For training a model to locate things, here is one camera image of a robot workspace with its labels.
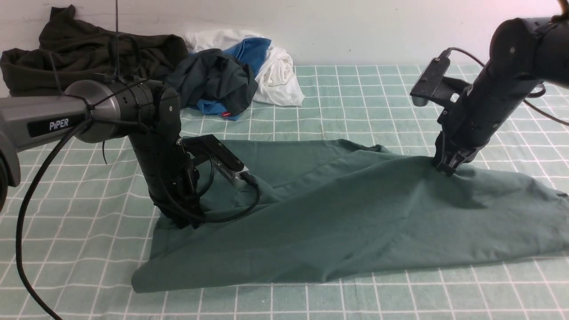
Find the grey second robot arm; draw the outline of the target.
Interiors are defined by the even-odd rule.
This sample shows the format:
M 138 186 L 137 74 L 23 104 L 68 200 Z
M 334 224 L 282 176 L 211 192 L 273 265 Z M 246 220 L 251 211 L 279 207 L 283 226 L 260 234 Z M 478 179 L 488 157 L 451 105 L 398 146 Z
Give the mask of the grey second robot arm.
M 490 41 L 489 60 L 457 106 L 438 119 L 433 166 L 451 176 L 470 163 L 544 82 L 568 87 L 567 18 L 515 18 L 502 22 Z

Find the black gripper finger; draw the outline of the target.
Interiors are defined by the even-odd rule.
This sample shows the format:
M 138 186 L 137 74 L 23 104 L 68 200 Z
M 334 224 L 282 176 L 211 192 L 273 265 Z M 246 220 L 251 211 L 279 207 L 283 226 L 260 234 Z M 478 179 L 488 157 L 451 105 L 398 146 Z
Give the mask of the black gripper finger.
M 155 207 L 157 207 L 162 215 L 164 215 L 177 229 L 183 229 L 191 225 L 191 220 L 184 217 L 183 215 L 175 212 L 173 209 L 169 208 L 163 203 L 154 202 Z
M 451 166 L 453 166 L 454 168 L 454 173 L 443 173 L 443 174 L 445 174 L 445 176 L 453 176 L 453 174 L 455 174 L 459 166 L 461 166 L 462 164 L 467 164 L 472 162 L 480 150 L 481 150 L 480 147 L 477 148 L 451 147 L 450 152 L 453 155 Z
M 191 201 L 191 214 L 193 214 L 191 226 L 193 228 L 198 228 L 205 223 L 206 214 L 202 209 L 199 200 Z
M 441 173 L 454 173 L 454 168 L 451 166 L 453 155 L 451 154 L 451 146 L 444 131 L 440 131 L 435 141 L 436 152 L 433 157 L 433 167 L 437 172 Z

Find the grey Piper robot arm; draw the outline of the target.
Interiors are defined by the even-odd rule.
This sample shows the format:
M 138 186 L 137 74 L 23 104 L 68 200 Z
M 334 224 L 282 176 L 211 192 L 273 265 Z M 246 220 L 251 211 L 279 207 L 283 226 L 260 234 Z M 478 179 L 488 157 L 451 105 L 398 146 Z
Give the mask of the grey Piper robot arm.
M 62 96 L 1 99 L 1 202 L 20 184 L 19 152 L 72 133 L 97 144 L 130 140 L 152 202 L 176 227 L 199 227 L 205 214 L 198 172 L 181 144 L 180 97 L 157 80 L 77 81 Z

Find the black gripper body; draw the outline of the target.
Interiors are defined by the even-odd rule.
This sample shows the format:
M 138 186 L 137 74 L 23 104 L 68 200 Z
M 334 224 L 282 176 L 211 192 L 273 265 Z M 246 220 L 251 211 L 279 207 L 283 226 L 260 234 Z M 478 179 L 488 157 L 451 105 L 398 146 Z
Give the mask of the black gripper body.
M 180 97 L 165 84 L 139 85 L 142 107 L 135 121 L 142 127 L 129 140 L 142 170 L 151 199 L 161 207 L 182 209 L 191 184 L 181 184 L 188 157 L 178 144 L 181 132 Z

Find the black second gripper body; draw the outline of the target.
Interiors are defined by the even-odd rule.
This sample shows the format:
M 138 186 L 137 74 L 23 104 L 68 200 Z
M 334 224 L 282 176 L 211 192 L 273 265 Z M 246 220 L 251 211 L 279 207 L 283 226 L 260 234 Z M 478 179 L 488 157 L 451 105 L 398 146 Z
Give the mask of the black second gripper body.
M 541 41 L 541 18 L 515 18 L 500 24 L 489 47 L 489 60 L 471 87 L 459 98 L 459 106 L 441 121 L 451 147 L 485 146 L 498 128 L 542 83 L 534 73 Z

